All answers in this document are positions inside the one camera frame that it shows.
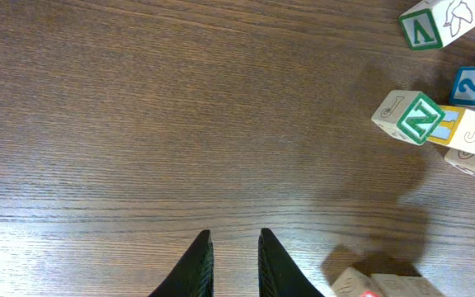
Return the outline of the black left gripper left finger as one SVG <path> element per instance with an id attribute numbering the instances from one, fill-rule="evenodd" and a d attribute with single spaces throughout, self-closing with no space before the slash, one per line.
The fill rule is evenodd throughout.
<path id="1" fill-rule="evenodd" d="M 148 297 L 213 297 L 214 246 L 202 230 L 164 281 Z"/>

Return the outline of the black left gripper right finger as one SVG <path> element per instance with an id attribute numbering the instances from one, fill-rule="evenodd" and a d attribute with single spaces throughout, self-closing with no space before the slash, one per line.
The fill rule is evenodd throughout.
<path id="1" fill-rule="evenodd" d="M 260 297 L 323 297 L 268 228 L 258 239 L 258 283 Z"/>

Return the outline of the red Y wooden block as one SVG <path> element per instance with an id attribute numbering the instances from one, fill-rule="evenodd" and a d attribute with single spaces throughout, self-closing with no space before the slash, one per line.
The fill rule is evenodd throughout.
<path id="1" fill-rule="evenodd" d="M 332 284 L 336 297 L 383 297 L 378 286 L 354 267 L 346 268 Z"/>

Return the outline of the red I wooden block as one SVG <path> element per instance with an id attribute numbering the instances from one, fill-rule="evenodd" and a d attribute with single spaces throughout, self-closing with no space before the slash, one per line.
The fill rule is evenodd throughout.
<path id="1" fill-rule="evenodd" d="M 371 278 L 387 297 L 445 297 L 423 277 L 372 274 Z"/>

